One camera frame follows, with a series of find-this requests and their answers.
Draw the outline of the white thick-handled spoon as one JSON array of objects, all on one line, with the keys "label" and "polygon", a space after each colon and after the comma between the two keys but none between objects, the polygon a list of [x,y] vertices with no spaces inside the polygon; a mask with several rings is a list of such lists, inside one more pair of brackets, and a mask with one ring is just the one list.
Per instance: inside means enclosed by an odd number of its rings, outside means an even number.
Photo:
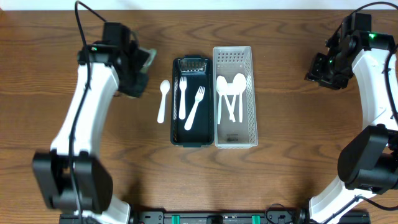
[{"label": "white thick-handled spoon", "polygon": [[162,97],[161,97],[159,112],[158,112],[158,115],[157,115],[157,122],[158,123],[163,123],[164,122],[166,96],[167,96],[167,93],[169,92],[169,90],[170,90],[170,82],[168,80],[164,80],[160,84],[160,92],[162,94]]}]

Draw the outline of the white thick-handled fork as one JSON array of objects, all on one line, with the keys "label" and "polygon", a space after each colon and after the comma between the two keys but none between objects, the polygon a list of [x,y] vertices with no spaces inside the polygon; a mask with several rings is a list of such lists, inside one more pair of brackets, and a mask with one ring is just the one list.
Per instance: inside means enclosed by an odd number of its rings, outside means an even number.
[{"label": "white thick-handled fork", "polygon": [[179,117],[179,119],[185,119],[185,117],[186,117],[185,90],[187,89],[187,78],[186,77],[180,77],[179,88],[180,88],[181,93],[180,93],[180,107],[179,107],[178,117]]}]

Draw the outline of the dark green plastic basket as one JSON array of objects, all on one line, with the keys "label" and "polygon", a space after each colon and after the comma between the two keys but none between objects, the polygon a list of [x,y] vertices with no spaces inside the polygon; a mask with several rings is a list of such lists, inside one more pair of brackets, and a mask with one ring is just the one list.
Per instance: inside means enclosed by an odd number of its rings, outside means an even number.
[{"label": "dark green plastic basket", "polygon": [[[202,147],[213,143],[215,137],[213,62],[201,55],[186,55],[173,60],[172,109],[170,142],[183,147]],[[188,116],[195,104],[199,87],[205,89],[198,103],[191,129],[184,128],[187,119],[180,119],[180,100],[185,97]]]}]

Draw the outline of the pale green fork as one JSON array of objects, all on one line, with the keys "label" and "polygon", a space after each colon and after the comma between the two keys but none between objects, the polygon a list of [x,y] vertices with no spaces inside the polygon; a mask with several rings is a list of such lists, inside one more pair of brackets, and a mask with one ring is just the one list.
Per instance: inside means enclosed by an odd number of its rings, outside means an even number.
[{"label": "pale green fork", "polygon": [[195,102],[193,104],[191,112],[188,115],[188,118],[187,118],[185,126],[184,126],[185,130],[187,130],[187,131],[191,130],[191,128],[192,128],[193,121],[194,121],[194,118],[195,118],[195,114],[197,112],[198,104],[203,99],[204,94],[205,94],[205,87],[204,86],[200,86],[198,88],[198,91],[197,91],[196,95],[195,95]]}]

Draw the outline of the white plastic spoon angled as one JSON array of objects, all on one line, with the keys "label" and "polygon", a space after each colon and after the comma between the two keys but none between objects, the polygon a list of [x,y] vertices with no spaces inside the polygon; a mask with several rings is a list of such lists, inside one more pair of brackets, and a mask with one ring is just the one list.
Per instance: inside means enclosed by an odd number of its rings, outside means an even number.
[{"label": "white plastic spoon angled", "polygon": [[227,83],[225,77],[218,76],[216,79],[216,90],[219,90],[221,92],[222,96],[225,98],[227,109],[229,111],[229,109],[230,109],[229,99],[226,96],[227,86],[228,86],[228,83]]}]

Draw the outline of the white plastic spoon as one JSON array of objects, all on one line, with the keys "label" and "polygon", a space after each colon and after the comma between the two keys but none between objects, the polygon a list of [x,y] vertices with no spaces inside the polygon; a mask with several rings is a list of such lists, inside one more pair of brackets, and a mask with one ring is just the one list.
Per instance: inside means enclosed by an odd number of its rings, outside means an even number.
[{"label": "white plastic spoon", "polygon": [[239,93],[239,122],[243,122],[243,93],[246,89],[246,77],[237,73],[233,80],[235,90]]},{"label": "white plastic spoon", "polygon": [[221,123],[221,114],[222,114],[222,94],[219,90],[218,93],[218,106],[217,106],[217,124]]}]

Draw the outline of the clear perforated plastic basket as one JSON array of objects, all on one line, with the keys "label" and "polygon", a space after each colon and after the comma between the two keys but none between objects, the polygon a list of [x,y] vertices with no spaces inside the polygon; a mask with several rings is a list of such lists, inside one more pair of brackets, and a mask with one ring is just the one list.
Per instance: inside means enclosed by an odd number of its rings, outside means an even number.
[{"label": "clear perforated plastic basket", "polygon": [[250,46],[213,48],[215,145],[248,149],[258,145],[254,69]]}]

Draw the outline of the white plastic spoon lowest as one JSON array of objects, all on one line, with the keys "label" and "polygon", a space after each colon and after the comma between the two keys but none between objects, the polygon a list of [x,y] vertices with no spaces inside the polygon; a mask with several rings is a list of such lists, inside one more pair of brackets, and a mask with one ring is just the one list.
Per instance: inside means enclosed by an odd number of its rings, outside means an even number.
[{"label": "white plastic spoon lowest", "polygon": [[234,116],[234,109],[235,109],[235,104],[236,104],[236,95],[239,93],[237,89],[237,84],[235,82],[229,83],[227,86],[226,90],[226,96],[232,96],[232,100],[229,102],[230,109],[229,109],[229,119],[232,122],[235,122],[235,116]]}]

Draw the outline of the teal green fork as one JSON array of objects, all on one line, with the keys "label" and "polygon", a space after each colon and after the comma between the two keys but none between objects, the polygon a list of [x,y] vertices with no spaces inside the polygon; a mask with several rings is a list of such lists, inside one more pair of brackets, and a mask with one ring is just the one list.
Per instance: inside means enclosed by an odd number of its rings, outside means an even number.
[{"label": "teal green fork", "polygon": [[140,50],[149,54],[148,58],[146,59],[146,61],[143,64],[142,68],[140,69],[141,73],[147,73],[149,67],[152,65],[152,62],[155,59],[157,51],[156,51],[156,49],[145,49],[142,47],[140,48]]}]

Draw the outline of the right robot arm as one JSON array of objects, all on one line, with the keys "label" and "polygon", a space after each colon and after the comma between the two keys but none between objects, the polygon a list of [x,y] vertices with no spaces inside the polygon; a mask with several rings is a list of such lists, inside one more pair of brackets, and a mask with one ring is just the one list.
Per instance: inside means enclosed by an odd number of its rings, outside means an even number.
[{"label": "right robot arm", "polygon": [[369,14],[353,12],[326,41],[305,78],[332,90],[355,78],[361,100],[361,132],[341,151],[338,175],[310,199],[297,223],[364,223],[353,212],[361,202],[397,189],[397,44],[392,35],[373,32]]}]

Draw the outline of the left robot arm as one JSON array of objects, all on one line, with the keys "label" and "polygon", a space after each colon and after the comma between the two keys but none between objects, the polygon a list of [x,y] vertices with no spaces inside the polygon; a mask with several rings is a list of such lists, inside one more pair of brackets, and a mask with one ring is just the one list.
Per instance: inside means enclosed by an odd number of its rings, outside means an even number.
[{"label": "left robot arm", "polygon": [[131,206],[113,193],[100,163],[100,144],[116,93],[138,98],[156,51],[139,46],[125,25],[105,22],[103,35],[78,53],[78,80],[60,131],[49,152],[36,152],[32,169],[47,208],[61,223],[130,223]]}]

